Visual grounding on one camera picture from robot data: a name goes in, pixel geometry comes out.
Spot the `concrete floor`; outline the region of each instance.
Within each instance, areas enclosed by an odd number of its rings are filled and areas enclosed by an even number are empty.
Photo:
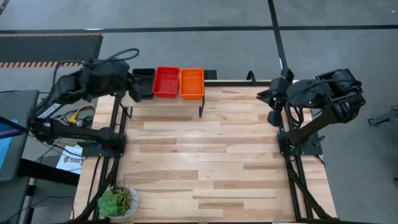
[[[398,24],[396,0],[274,0],[280,26],[348,26]],[[94,29],[178,26],[271,26],[267,1],[261,0],[10,0],[0,30]],[[396,223],[398,220],[397,141],[391,125],[368,126],[398,104],[396,64],[398,30],[306,30],[281,32],[287,64],[296,79],[349,68],[363,82],[367,104],[348,124],[326,127],[320,134],[326,172],[336,211],[342,220]],[[171,32],[105,34],[100,57],[137,47],[132,68],[177,65],[217,69],[222,79],[279,76],[273,31]],[[51,69],[0,69],[0,91],[50,88]],[[28,80],[22,85],[19,80]],[[41,146],[24,157],[36,159]],[[43,208],[33,223],[63,222],[70,205]]]

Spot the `white pot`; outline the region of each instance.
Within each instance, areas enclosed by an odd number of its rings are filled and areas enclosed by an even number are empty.
[[[124,215],[120,215],[117,217],[110,216],[111,219],[123,219],[123,218],[130,217],[133,214],[135,214],[139,208],[140,200],[139,200],[138,192],[130,187],[124,187],[124,188],[126,188],[130,191],[131,198],[133,199],[133,200],[131,200],[130,209],[127,210]]]

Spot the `green succulent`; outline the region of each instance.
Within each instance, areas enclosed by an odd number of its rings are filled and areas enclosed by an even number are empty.
[[[105,218],[124,215],[130,209],[131,200],[127,188],[116,186],[113,190],[107,190],[98,199],[99,213]]]
[[[113,194],[111,190],[107,190],[102,197],[98,199],[99,213],[105,218],[116,216],[119,210],[118,202],[118,196]]]

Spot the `computer monitor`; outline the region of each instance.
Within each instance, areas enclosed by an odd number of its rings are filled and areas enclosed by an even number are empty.
[[[29,133],[29,130],[0,116],[0,139],[14,137],[24,133]]]

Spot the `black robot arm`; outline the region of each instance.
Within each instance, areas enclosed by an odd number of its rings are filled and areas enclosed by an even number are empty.
[[[365,104],[362,83],[355,80],[348,69],[324,73],[314,80],[300,80],[294,84],[293,77],[288,70],[282,77],[271,81],[268,90],[257,94],[257,99],[268,103],[273,109],[268,116],[272,125],[281,124],[281,111],[285,108],[289,117],[289,139],[293,146],[304,143],[311,134],[328,124],[351,121]],[[298,120],[292,116],[291,107],[297,113]],[[301,127],[303,108],[321,109],[322,112]]]
[[[67,126],[50,117],[63,105],[80,99],[91,100],[105,95],[125,94],[128,91],[134,101],[140,101],[141,96],[137,93],[139,87],[128,70],[129,65],[126,62],[111,57],[106,60],[92,60],[79,71],[60,77],[48,97],[31,112],[30,131],[39,141],[47,144],[53,144],[54,140],[64,137],[91,140],[86,143],[109,151],[117,149],[119,136],[111,128],[95,130]]]

